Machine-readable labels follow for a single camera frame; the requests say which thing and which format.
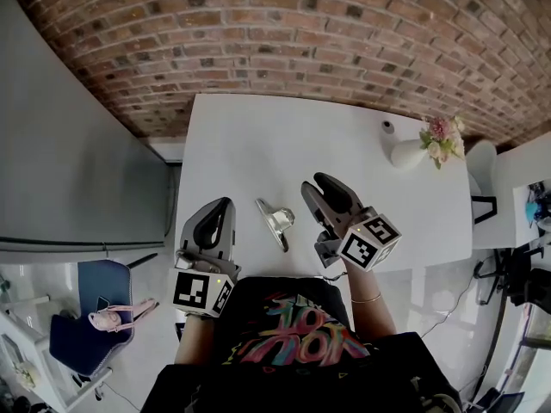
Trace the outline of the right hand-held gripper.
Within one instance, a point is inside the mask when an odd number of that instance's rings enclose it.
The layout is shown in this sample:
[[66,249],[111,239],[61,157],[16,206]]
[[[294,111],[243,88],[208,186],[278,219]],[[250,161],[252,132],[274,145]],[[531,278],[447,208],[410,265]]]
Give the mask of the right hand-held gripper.
[[[315,185],[303,182],[300,193],[315,221],[325,231],[314,244],[325,268],[341,259],[369,271],[384,262],[401,239],[401,233],[371,206],[364,208],[356,192],[323,172],[313,176]],[[343,238],[334,227],[348,227]]]

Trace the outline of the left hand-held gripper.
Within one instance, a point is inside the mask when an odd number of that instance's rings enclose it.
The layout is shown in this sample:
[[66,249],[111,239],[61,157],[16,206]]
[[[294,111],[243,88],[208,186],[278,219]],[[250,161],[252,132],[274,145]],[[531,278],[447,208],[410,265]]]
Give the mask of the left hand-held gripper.
[[207,203],[185,222],[171,270],[171,304],[179,311],[203,317],[223,312],[241,271],[227,261],[235,226],[236,208],[228,197]]

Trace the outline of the silver metal binder clip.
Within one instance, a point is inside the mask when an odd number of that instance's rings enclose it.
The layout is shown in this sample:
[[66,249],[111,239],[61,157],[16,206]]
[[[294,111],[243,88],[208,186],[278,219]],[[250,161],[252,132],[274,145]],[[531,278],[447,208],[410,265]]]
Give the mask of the silver metal binder clip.
[[279,248],[283,252],[288,252],[289,245],[285,231],[294,224],[294,213],[286,207],[275,209],[262,198],[256,199],[255,203]]

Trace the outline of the person's right forearm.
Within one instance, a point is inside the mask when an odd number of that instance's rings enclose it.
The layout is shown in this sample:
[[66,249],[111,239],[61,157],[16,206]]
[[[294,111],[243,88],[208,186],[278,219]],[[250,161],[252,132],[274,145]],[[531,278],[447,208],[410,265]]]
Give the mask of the person's right forearm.
[[347,262],[345,267],[356,335],[362,342],[396,335],[393,318],[382,298],[374,272],[362,271]]

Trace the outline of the person's left forearm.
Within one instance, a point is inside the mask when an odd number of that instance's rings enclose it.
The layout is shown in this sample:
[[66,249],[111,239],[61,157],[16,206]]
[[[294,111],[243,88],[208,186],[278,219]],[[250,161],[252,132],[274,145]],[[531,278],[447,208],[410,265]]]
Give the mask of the person's left forearm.
[[187,316],[174,363],[177,365],[207,365],[214,350],[214,319],[195,314]]

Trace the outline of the white desk with drawers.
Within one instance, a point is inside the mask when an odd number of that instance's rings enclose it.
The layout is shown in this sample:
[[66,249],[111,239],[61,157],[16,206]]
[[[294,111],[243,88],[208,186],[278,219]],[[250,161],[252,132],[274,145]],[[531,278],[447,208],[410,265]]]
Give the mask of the white desk with drawers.
[[[381,123],[391,121],[394,135]],[[380,271],[422,269],[461,261],[473,249],[467,169],[458,158],[440,170],[424,159],[393,167],[390,153],[415,139],[423,123],[372,109],[300,98],[198,95],[184,145],[176,223],[183,226],[220,197],[236,208],[233,260],[243,276],[306,276],[323,271],[314,242],[321,226],[300,187],[324,172],[351,187],[362,204],[384,214],[401,233]],[[289,208],[294,224],[283,252],[256,199]]]

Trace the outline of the white ceramic vase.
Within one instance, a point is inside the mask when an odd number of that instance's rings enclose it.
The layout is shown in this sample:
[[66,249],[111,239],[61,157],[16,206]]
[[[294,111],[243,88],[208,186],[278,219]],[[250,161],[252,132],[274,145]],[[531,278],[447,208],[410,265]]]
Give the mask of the white ceramic vase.
[[421,139],[408,139],[393,147],[390,160],[397,169],[411,170],[420,164],[426,154],[427,150]]

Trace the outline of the pink bag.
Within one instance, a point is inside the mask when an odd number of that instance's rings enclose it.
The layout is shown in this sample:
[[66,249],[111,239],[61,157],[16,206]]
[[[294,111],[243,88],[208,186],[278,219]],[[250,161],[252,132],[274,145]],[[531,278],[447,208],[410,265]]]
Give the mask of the pink bag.
[[103,332],[131,330],[158,306],[155,299],[145,299],[137,305],[111,305],[89,313],[88,320],[96,330]]

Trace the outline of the pink and white flowers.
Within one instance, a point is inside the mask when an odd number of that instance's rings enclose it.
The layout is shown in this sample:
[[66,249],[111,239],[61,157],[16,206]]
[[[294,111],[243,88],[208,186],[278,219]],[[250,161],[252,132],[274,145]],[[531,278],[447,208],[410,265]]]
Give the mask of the pink and white flowers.
[[427,152],[438,170],[453,157],[464,159],[461,117],[434,117],[425,119],[424,123],[425,128],[419,132],[421,149]]

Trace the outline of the grey chair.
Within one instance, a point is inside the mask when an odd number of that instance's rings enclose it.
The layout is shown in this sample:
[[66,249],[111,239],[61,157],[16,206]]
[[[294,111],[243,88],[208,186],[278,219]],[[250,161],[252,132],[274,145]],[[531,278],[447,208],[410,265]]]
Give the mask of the grey chair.
[[466,153],[474,225],[491,219],[498,213],[498,202],[493,186],[496,161],[496,147],[488,140],[478,141]]

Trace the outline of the blue chair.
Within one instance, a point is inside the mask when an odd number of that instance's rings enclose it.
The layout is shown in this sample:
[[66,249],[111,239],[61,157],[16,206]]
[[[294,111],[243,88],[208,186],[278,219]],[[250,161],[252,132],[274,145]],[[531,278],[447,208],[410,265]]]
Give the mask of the blue chair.
[[133,329],[107,332],[96,329],[88,315],[110,305],[131,305],[130,268],[110,260],[77,265],[79,316],[54,315],[50,324],[49,352],[73,372],[93,378],[124,346]]

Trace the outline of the black printed shirt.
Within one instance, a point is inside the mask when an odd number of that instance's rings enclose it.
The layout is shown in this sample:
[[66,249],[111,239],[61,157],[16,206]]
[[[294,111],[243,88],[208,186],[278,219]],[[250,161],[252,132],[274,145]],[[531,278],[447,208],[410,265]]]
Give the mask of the black printed shirt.
[[364,337],[321,279],[247,277],[203,364],[170,364],[140,413],[462,413],[414,332]]

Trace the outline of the white cluttered desk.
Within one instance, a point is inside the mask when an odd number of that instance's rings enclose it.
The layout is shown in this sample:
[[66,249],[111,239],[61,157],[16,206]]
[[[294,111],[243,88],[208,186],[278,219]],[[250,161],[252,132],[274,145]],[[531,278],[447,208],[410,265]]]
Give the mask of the white cluttered desk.
[[551,132],[497,153],[493,186],[498,213],[473,227],[476,250],[517,248],[538,238],[537,225],[526,218],[529,186],[551,182]]

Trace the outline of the black office chair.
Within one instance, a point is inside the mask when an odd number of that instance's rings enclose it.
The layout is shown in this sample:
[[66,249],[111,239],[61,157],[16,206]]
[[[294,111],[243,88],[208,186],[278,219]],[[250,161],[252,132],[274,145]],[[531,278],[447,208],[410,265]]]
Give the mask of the black office chair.
[[542,236],[515,249],[494,249],[492,259],[495,269],[486,274],[480,271],[484,265],[478,261],[474,267],[476,280],[493,278],[491,290],[479,305],[488,305],[493,294],[502,291],[514,306],[532,304],[551,315],[551,270],[536,268],[532,257],[544,257],[544,249],[551,245],[551,235]]

